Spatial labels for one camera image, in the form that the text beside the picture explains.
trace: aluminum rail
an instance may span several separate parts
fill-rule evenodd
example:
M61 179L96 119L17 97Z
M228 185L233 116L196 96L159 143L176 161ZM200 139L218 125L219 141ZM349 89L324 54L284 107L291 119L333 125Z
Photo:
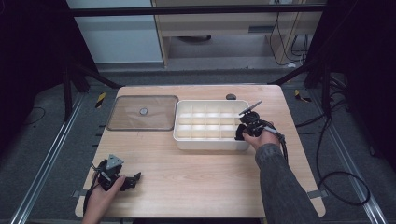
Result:
M56 161L56 158L58 157L59 152L64 145L64 140L66 139L71 127L73 126L79 109L81 108L81 103L83 102L84 96L85 95L83 93L78 93L76 97L76 102L73 106L73 113L71 114L69 120L64 122L64 124L62 125L60 131L58 132L58 135L56 136L54 142L52 143L52 146L49 149L46 159L44 159L40 170L35 176L35 180L33 181L26 195L24 196L23 201L21 202L17 211L14 213L14 216L11 218L10 223L23 224L29 217L32 208L35 205L35 201L37 200L38 195L43 189L44 184L46 183L46 180L50 174L50 171Z

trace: person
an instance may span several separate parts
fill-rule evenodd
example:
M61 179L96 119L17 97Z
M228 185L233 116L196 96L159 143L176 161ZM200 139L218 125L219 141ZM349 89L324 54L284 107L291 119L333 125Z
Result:
M277 137L265 130L259 137L242 135L256 150L267 222L320 223L314 205L284 159Z
M267 223L320 223L314 205L284 159L277 137L265 130L259 137L247 133L242 135L256 150L255 159L260 168L262 203ZM117 179L109 191L104 191L101 186L92 191L82 224L100 222L124 180L125 176Z

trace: human hand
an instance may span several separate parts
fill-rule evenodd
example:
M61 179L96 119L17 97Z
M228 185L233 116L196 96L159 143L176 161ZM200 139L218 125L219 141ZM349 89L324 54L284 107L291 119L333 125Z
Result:
M114 198L116 198L124 181L125 175L122 175L114 182L114 185L108 191L105 191L100 185L93 189L90 199L88 200L87 210L82 219L82 224L96 224L100 222L108 207L111 205Z
M242 133L242 135L244 136L245 141L250 143L256 150L267 143L273 143L280 147L279 139L276 135L266 131L265 129L262 130L262 134L258 137L250 136L247 133Z

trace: black pole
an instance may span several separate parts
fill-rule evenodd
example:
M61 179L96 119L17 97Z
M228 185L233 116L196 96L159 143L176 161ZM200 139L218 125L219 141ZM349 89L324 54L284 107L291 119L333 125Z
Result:
M284 5L240 5L240 6L192 6L192 7L113 7L113 8L71 8L56 10L57 15L73 17L142 16L175 14L214 13L256 13L256 12L315 12L323 11L326 4L284 4Z

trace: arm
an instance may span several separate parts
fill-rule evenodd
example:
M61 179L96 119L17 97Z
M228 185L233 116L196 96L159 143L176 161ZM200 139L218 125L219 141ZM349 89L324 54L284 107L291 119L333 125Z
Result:
M268 223L320 223L317 211L283 158L277 138L267 131L260 137L244 133L244 138L256 149Z

